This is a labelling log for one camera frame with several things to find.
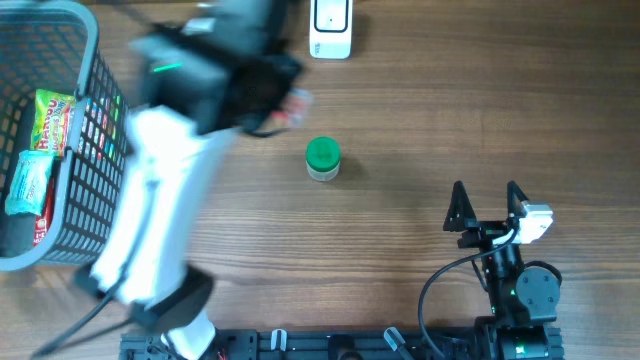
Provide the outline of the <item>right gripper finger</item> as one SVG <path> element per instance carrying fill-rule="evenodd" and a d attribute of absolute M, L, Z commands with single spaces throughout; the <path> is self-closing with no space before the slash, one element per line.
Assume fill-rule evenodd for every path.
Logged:
<path fill-rule="evenodd" d="M 462 181 L 453 184 L 451 201 L 444 220 L 443 230 L 463 232 L 477 228 L 477 218 Z"/>
<path fill-rule="evenodd" d="M 512 180 L 507 184 L 507 213 L 509 217 L 523 217 L 523 206 L 528 204 L 528 197 L 518 184 Z"/>

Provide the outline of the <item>small red carton box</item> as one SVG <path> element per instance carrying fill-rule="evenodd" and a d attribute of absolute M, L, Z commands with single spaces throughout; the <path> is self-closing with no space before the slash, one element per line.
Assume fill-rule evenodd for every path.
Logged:
<path fill-rule="evenodd" d="M 313 103 L 310 91 L 293 88 L 289 91 L 280 108 L 271 114 L 271 118 L 280 127 L 298 128 L 305 122 Z"/>

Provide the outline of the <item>green lid jar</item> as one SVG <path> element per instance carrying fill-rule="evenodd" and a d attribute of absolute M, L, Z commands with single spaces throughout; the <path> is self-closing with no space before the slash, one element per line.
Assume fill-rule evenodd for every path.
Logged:
<path fill-rule="evenodd" d="M 307 145 L 305 160 L 307 172 L 312 179 L 330 181 L 337 176 L 340 169 L 340 146 L 330 137 L 314 138 Z"/>

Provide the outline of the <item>Haribo gummy worms bag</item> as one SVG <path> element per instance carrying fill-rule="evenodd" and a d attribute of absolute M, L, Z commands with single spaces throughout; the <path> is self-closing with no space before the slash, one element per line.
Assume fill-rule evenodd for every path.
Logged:
<path fill-rule="evenodd" d="M 30 149 L 62 158 L 75 113 L 75 97 L 37 89 L 34 104 Z"/>

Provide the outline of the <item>mint green snack packet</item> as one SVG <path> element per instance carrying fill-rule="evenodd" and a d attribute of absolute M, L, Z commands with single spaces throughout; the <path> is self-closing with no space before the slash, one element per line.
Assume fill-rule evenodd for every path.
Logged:
<path fill-rule="evenodd" d="M 53 154 L 42 151 L 25 150 L 19 154 L 5 201 L 7 215 L 42 214 L 54 159 Z"/>

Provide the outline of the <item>red Nescafe stick packet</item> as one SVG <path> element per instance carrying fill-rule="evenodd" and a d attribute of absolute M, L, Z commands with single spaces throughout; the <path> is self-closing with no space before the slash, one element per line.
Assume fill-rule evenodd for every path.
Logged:
<path fill-rule="evenodd" d="M 45 198 L 44 207 L 42 213 L 36 216 L 33 246 L 37 246 L 46 236 L 52 221 L 53 216 L 53 202 L 55 197 L 55 181 L 51 179 L 48 183 L 47 193 Z"/>

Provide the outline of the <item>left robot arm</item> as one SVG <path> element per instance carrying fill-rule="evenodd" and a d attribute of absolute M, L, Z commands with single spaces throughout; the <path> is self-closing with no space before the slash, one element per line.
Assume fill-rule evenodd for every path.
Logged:
<path fill-rule="evenodd" d="M 285 1 L 221 1 L 182 26 L 153 23 L 131 47 L 142 57 L 142 106 L 126 119 L 129 151 L 114 222 L 76 285 L 160 336 L 182 359 L 203 359 L 216 329 L 205 306 L 213 279 L 186 260 L 207 189 L 239 134 L 262 124 L 301 64 L 281 36 Z"/>

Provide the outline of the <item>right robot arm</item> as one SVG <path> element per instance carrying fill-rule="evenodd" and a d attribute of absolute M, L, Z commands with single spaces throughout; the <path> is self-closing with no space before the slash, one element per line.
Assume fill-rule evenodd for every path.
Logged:
<path fill-rule="evenodd" d="M 474 323 L 475 359 L 545 359 L 564 357 L 557 320 L 562 275 L 540 260 L 525 262 L 520 247 L 549 230 L 551 207 L 529 200 L 513 181 L 507 185 L 507 218 L 476 218 L 462 182 L 453 185 L 443 229 L 460 232 L 458 247 L 476 248 L 482 255 L 474 267 L 489 296 L 492 314 Z"/>

